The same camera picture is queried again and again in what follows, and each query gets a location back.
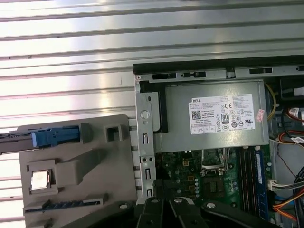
corrugated metal wall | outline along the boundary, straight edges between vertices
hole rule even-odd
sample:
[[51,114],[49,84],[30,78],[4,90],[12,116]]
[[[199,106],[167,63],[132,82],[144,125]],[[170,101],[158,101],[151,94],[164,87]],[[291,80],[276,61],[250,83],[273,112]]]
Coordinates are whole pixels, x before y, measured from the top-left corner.
[[[304,53],[301,0],[4,2],[0,132],[112,114],[136,126],[134,63]],[[18,156],[0,158],[0,221],[22,220]]]

motherboard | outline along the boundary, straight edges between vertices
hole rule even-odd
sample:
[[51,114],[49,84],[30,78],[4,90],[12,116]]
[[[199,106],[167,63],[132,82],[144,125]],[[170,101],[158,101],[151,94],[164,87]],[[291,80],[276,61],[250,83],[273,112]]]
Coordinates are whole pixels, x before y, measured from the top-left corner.
[[271,178],[269,146],[158,153],[156,158],[158,175],[177,185],[175,197],[189,197],[197,206],[217,200],[265,220],[272,217],[265,187]]

green circuit board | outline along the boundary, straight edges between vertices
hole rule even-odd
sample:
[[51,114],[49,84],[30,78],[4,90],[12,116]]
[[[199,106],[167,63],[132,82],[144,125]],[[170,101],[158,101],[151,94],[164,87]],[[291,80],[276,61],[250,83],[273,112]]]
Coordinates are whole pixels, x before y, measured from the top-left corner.
[[[205,200],[218,200],[233,207],[239,205],[236,155],[230,150],[228,170],[224,175],[208,172],[201,175],[202,150],[162,153],[159,165],[177,184],[175,196],[191,198],[196,205]],[[217,165],[223,162],[223,156],[216,150],[204,151],[204,165]]]

sticker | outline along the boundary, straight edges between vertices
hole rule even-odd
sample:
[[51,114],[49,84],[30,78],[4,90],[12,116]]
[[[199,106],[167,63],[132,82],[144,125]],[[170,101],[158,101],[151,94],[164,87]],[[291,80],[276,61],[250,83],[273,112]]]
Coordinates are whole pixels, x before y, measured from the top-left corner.
[[261,159],[260,159],[260,155],[256,154],[256,162],[257,162],[257,174],[258,174],[258,182],[260,184],[263,183],[262,181],[262,171],[261,171]]
[[296,144],[304,143],[304,139],[302,139],[300,137],[291,138],[291,140],[294,141]]
[[257,122],[262,122],[263,117],[264,117],[264,112],[265,112],[265,110],[263,110],[263,109],[258,110],[257,115],[256,115]]
[[291,108],[289,109],[289,114],[298,118],[299,108]]
[[193,98],[189,117],[191,134],[256,128],[251,94]]

power supply label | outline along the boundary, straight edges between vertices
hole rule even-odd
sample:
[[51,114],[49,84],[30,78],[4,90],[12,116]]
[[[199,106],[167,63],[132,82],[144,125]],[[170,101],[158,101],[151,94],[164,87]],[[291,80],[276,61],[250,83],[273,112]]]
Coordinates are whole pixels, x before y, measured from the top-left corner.
[[189,116],[191,134],[256,128],[251,94],[193,98]]

